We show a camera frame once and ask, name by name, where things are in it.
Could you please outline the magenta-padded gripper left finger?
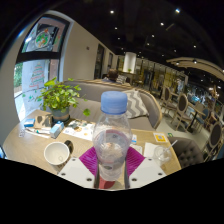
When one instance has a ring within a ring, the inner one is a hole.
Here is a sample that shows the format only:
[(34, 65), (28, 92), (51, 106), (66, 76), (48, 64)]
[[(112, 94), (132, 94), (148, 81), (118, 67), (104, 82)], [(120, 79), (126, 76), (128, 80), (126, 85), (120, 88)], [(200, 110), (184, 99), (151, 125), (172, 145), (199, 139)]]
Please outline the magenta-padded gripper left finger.
[(91, 147), (79, 158), (72, 157), (58, 176), (84, 188), (97, 188), (99, 172), (95, 148)]

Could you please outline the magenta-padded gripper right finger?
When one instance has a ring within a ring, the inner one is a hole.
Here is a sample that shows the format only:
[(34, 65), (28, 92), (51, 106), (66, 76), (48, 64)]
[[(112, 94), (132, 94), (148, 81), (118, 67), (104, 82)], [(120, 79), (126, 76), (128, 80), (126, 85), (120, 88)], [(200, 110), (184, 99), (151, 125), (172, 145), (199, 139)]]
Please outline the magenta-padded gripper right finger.
[(165, 172), (153, 158), (144, 157), (130, 147), (125, 164), (125, 188), (140, 188), (165, 177)]

